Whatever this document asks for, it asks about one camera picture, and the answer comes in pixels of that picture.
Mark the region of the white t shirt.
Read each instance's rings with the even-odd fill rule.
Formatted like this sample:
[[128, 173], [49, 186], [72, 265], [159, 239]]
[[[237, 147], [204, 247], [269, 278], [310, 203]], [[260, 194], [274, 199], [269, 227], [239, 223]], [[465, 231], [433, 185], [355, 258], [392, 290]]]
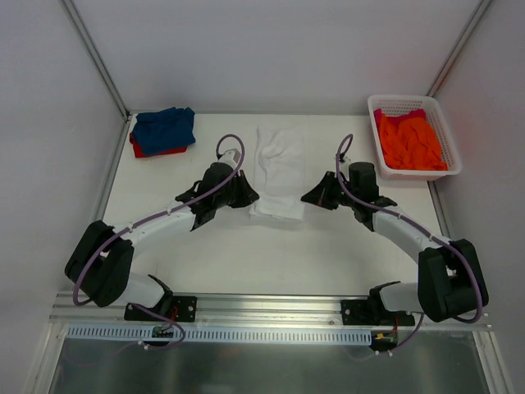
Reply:
[[300, 222], [304, 219], [304, 128], [257, 129], [253, 187], [259, 199], [249, 210], [251, 218]]

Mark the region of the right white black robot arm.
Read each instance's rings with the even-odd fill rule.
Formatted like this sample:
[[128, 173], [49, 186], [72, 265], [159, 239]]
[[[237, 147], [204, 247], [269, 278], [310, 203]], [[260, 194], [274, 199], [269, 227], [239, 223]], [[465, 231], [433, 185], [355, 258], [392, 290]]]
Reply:
[[327, 210], [351, 208], [369, 231], [391, 241], [418, 266], [414, 283], [388, 282], [369, 291], [361, 310], [376, 325], [396, 313], [415, 312], [439, 323], [449, 318], [474, 323], [489, 303], [475, 246], [432, 234], [379, 191], [375, 167], [358, 162], [348, 172], [326, 172], [301, 200]]

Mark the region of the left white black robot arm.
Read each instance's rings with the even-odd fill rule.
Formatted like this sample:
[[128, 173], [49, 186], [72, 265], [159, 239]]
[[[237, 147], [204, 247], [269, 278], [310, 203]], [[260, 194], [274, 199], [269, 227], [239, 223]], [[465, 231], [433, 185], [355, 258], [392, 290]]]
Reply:
[[199, 229], [221, 208], [245, 208], [258, 199], [242, 170], [215, 162], [157, 213], [125, 226], [92, 222], [65, 267], [74, 284], [74, 305], [124, 305], [128, 320], [175, 317], [180, 306], [172, 290], [152, 274], [132, 273], [133, 260], [162, 241]]

